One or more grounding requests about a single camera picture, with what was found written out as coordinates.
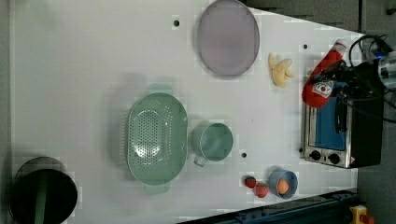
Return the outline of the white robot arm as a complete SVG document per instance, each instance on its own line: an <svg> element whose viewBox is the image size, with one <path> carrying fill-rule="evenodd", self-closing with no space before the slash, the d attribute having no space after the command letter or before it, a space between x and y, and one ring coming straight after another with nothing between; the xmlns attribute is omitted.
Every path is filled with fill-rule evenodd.
<svg viewBox="0 0 396 224"><path fill-rule="evenodd" d="M330 85L330 95L348 101L383 98L395 91L395 52L375 57L371 62L347 65L344 60L323 69L315 84Z"/></svg>

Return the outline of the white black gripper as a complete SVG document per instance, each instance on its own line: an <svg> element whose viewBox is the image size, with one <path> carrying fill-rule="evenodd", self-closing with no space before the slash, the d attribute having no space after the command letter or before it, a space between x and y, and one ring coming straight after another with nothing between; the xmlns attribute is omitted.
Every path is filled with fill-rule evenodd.
<svg viewBox="0 0 396 224"><path fill-rule="evenodd" d="M371 101L383 97L383 86L375 66L370 63L352 66L341 60L322 70L318 80L344 80L346 85L336 85L332 90L332 97L340 97L343 101Z"/></svg>

